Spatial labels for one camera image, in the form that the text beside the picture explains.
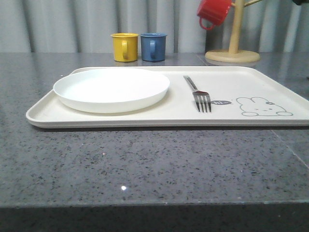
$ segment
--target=granite countertop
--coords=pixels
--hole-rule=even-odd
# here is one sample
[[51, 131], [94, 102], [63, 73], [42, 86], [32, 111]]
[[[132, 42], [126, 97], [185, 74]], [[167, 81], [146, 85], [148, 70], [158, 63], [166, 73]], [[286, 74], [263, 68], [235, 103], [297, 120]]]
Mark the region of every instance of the granite countertop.
[[[309, 99], [309, 53], [252, 68]], [[309, 128], [40, 129], [26, 111], [75, 69], [209, 66], [204, 54], [0, 54], [0, 208], [309, 202]]]

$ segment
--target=yellow cup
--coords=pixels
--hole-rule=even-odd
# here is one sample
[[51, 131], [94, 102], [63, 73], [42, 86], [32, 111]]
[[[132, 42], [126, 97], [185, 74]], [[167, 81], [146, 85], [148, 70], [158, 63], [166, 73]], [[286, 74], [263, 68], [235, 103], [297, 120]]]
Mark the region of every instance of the yellow cup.
[[137, 39], [135, 33], [112, 34], [114, 60], [131, 62], [137, 60]]

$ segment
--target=white tray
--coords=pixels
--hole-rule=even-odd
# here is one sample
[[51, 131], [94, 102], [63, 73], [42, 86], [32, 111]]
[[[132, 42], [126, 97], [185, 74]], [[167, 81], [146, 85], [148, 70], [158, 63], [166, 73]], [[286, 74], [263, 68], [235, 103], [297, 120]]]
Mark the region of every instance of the white tray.
[[[106, 67], [81, 68], [71, 74], [99, 68]], [[309, 125], [309, 101], [252, 68], [133, 68], [161, 72], [169, 78], [170, 88], [163, 100], [137, 111], [96, 114], [66, 107], [50, 91], [27, 111], [26, 118], [41, 128]], [[212, 113], [197, 111], [184, 75], [209, 92]]]

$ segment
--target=cup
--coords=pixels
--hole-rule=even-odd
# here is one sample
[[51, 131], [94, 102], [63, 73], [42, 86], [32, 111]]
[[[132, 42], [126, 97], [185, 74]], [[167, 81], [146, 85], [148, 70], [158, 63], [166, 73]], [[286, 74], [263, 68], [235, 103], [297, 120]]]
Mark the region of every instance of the cup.
[[145, 61], [165, 60], [166, 36], [167, 34], [164, 33], [141, 34], [141, 59]]
[[[211, 30], [214, 26], [219, 26], [225, 20], [232, 0], [202, 0], [197, 9], [199, 16], [199, 24], [205, 30]], [[210, 28], [203, 25], [202, 19], [206, 19], [212, 23]]]
[[116, 33], [111, 36], [115, 61], [131, 62], [137, 60], [138, 34]]

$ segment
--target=curtain fold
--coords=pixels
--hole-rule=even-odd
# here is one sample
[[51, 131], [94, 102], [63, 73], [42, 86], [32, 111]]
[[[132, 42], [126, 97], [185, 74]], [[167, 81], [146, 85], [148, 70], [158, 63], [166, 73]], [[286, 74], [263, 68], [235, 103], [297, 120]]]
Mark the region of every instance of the curtain fold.
[[[167, 53], [227, 49], [234, 9], [205, 31], [198, 23], [200, 1], [0, 0], [0, 52], [111, 53], [110, 35], [117, 32], [166, 33]], [[239, 48], [309, 51], [308, 22], [309, 4], [263, 0], [245, 8]]]

